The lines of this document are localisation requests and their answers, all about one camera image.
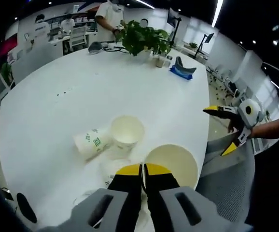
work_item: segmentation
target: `floor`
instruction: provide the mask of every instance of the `floor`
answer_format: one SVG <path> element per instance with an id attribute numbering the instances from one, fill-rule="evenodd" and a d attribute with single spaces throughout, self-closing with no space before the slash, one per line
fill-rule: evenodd
<path id="1" fill-rule="evenodd" d="M 222 98 L 220 98 L 220 95 L 222 93 L 220 92 L 219 87 L 211 86 L 209 85 L 209 99 L 210 99 L 210 105 L 225 105 L 224 101 Z M 208 135 L 208 140 L 215 140 L 222 138 L 226 136 L 227 133 L 227 125 L 229 123 L 229 120 L 223 120 L 223 119 L 218 119 L 211 117 L 209 118 L 209 135 Z M 3 175 L 1 163 L 0 163 L 0 188 L 7 188 L 7 184 Z M 17 203 L 8 201 L 10 205 L 15 208 L 17 207 Z M 17 215 L 23 220 L 25 223 L 27 220 L 23 218 L 21 213 L 19 212 L 20 210 L 17 210 Z"/>

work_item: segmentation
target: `potted plant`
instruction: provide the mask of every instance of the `potted plant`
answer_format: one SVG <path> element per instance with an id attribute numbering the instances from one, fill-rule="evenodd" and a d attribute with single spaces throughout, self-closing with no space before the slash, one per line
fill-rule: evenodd
<path id="1" fill-rule="evenodd" d="M 8 63 L 4 63 L 1 67 L 0 74 L 8 86 L 11 85 L 13 81 L 12 67 Z"/>
<path id="2" fill-rule="evenodd" d="M 161 29 L 152 27 L 141 27 L 139 22 L 134 20 L 122 22 L 124 29 L 121 30 L 118 38 L 122 39 L 122 44 L 133 56 L 146 53 L 150 55 L 168 54 L 170 46 L 167 41 L 168 33 Z"/>
<path id="3" fill-rule="evenodd" d="M 189 43 L 189 46 L 192 50 L 196 50 L 198 47 L 196 43 Z"/>

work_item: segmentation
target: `ceiling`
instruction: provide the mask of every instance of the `ceiling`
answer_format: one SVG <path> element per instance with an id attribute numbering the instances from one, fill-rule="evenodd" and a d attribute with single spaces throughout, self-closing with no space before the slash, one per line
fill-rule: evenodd
<path id="1" fill-rule="evenodd" d="M 14 22 L 14 17 L 25 17 L 43 8 L 74 2 L 76 0 L 10 0 L 0 6 L 0 43 L 7 28 Z M 134 0 L 126 0 L 130 7 L 145 7 Z M 157 8 L 181 9 L 181 14 L 187 17 L 196 17 L 209 24 L 212 23 L 217 0 L 144 0 Z M 279 43 L 273 45 L 274 40 L 279 41 L 279 1 L 267 0 L 223 0 L 223 6 L 216 23 L 221 33 L 236 43 L 254 50 L 263 61 L 279 68 Z M 279 72 L 271 68 L 265 70 L 273 81 L 279 85 Z"/>

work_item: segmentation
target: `white wall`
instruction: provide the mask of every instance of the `white wall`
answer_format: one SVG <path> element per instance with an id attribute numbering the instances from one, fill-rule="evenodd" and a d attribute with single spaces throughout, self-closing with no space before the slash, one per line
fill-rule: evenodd
<path id="1" fill-rule="evenodd" d="M 17 21 L 15 24 L 11 25 L 11 27 L 8 29 L 6 33 L 6 38 L 9 36 L 12 36 L 13 34 L 17 33 L 17 47 L 11 50 L 14 54 L 17 54 L 18 51 L 24 49 L 26 46 L 29 46 L 29 44 L 26 42 L 25 39 L 25 33 L 31 33 L 31 29 L 33 28 L 33 25 L 35 23 L 35 18 L 39 14 L 44 14 L 45 19 L 49 19 L 52 17 L 65 15 L 67 13 L 73 12 L 73 6 L 74 5 L 82 5 L 83 2 L 73 2 L 68 4 L 62 4 L 57 5 L 53 7 L 48 7 L 46 9 L 43 9 L 41 11 L 35 12 L 31 15 L 29 15 L 26 18 L 23 18 L 19 21 Z M 85 12 L 91 8 L 94 8 L 96 6 L 99 6 L 100 3 L 95 2 L 92 3 L 85 8 L 81 9 L 80 12 Z"/>
<path id="2" fill-rule="evenodd" d="M 214 68 L 222 64 L 235 75 L 245 55 L 245 50 L 219 33 L 209 53 L 208 63 Z"/>
<path id="3" fill-rule="evenodd" d="M 9 39 L 12 35 L 18 33 L 18 25 L 19 25 L 19 21 L 16 21 L 9 27 L 9 29 L 5 33 L 5 37 L 4 37 L 5 40 Z"/>
<path id="4" fill-rule="evenodd" d="M 149 27 L 155 29 L 163 29 L 168 33 L 171 33 L 174 28 L 167 23 L 167 14 L 168 10 L 165 9 L 145 9 L 145 8 L 125 8 L 124 18 L 126 22 L 131 20 L 140 21 L 143 18 L 146 18 L 149 22 Z M 181 17 L 181 22 L 177 30 L 176 38 L 178 41 L 182 41 L 186 33 L 186 28 L 189 24 L 190 18 L 187 18 L 183 15 L 178 15 Z"/>
<path id="5" fill-rule="evenodd" d="M 203 22 L 197 18 L 191 17 L 183 41 L 187 43 L 197 43 L 201 44 L 204 35 L 209 35 L 214 33 L 211 41 L 209 43 L 203 44 L 203 51 L 210 54 L 215 40 L 219 34 L 219 30 L 213 28 L 210 24 Z"/>
<path id="6" fill-rule="evenodd" d="M 44 14 L 45 19 L 53 18 L 60 15 L 65 15 L 67 13 L 73 12 L 73 5 L 82 5 L 83 2 L 74 2 L 74 3 L 68 3 L 68 4 L 62 4 L 57 5 L 53 7 L 48 7 L 46 9 L 43 9 L 41 11 L 35 12 L 28 17 L 22 19 L 19 21 L 18 26 L 18 35 L 17 35 L 17 42 L 19 46 L 24 46 L 26 40 L 25 40 L 25 33 L 31 33 L 31 30 L 33 29 L 33 25 L 35 24 L 35 18 L 39 14 Z"/>
<path id="7" fill-rule="evenodd" d="M 238 81 L 243 81 L 270 113 L 270 118 L 279 118 L 279 96 L 270 78 L 261 70 L 263 61 L 253 51 L 247 51 L 237 72 Z"/>

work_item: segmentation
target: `tipped-over paper cup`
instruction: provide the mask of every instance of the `tipped-over paper cup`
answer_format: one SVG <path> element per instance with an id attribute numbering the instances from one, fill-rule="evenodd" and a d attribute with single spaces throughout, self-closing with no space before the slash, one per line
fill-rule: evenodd
<path id="1" fill-rule="evenodd" d="M 169 169 L 178 184 L 195 189 L 197 183 L 197 164 L 193 155 L 177 145 L 162 145 L 152 150 L 145 163 L 152 163 Z"/>
<path id="2" fill-rule="evenodd" d="M 112 122 L 111 136 L 114 145 L 121 151 L 130 151 L 145 133 L 141 121 L 133 116 L 121 116 Z"/>
<path id="3" fill-rule="evenodd" d="M 110 134 L 104 129 L 94 129 L 76 135 L 74 141 L 79 153 L 85 160 L 98 155 L 112 144 Z"/>

